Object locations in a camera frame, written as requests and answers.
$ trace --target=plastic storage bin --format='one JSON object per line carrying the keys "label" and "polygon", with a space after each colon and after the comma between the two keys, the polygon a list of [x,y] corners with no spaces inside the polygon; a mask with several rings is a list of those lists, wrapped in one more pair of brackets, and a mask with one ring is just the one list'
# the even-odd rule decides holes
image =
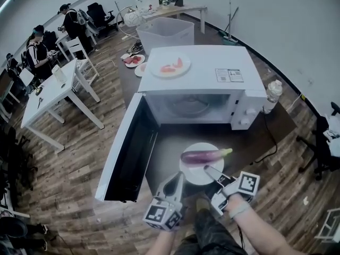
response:
{"label": "plastic storage bin", "polygon": [[136,31],[149,55],[153,48],[194,45],[193,27],[191,22],[160,17],[137,27]]}

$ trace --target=white wall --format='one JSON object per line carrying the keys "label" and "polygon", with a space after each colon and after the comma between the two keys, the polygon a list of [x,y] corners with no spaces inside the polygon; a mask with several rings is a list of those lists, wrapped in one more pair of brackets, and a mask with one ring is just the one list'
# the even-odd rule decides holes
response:
{"label": "white wall", "polygon": [[[187,1],[206,4],[207,22],[225,29],[228,0]],[[280,69],[321,114],[330,113],[331,101],[340,105],[340,0],[232,0],[237,6],[236,38]]]}
{"label": "white wall", "polygon": [[32,29],[38,24],[45,25],[49,31],[56,31],[57,27],[63,23],[64,16],[56,15],[62,4],[72,3],[71,6],[85,12],[87,6],[93,2],[98,2],[108,12],[114,10],[117,15],[118,10],[115,5],[123,8],[130,5],[135,0],[15,0],[9,4],[0,14],[0,62],[4,61],[7,53],[15,54],[21,50],[24,42],[31,35]]}

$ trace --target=microwave knob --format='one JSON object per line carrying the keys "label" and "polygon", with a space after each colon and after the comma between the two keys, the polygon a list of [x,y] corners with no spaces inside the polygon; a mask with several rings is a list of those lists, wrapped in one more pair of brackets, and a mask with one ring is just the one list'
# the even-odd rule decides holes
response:
{"label": "microwave knob", "polygon": [[247,115],[256,115],[256,110],[253,108],[249,108],[245,111],[245,114]]}
{"label": "microwave knob", "polygon": [[240,123],[241,123],[241,125],[249,125],[250,121],[249,121],[248,118],[243,118]]}

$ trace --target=microwave label sticker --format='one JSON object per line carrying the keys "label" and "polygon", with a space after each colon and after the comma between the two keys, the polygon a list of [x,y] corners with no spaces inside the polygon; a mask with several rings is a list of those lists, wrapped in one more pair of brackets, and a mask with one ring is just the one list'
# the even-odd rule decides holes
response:
{"label": "microwave label sticker", "polygon": [[215,69],[216,77],[218,82],[230,82],[229,70],[228,69]]}
{"label": "microwave label sticker", "polygon": [[228,74],[231,82],[244,82],[239,69],[228,69]]}

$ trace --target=hand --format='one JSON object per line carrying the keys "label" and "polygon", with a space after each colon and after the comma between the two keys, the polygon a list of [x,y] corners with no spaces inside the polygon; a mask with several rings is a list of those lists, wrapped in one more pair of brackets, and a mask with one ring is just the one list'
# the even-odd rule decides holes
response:
{"label": "hand", "polygon": [[228,212],[232,211],[236,209],[244,201],[245,200],[239,193],[233,194],[228,198],[228,205],[225,207],[225,209]]}

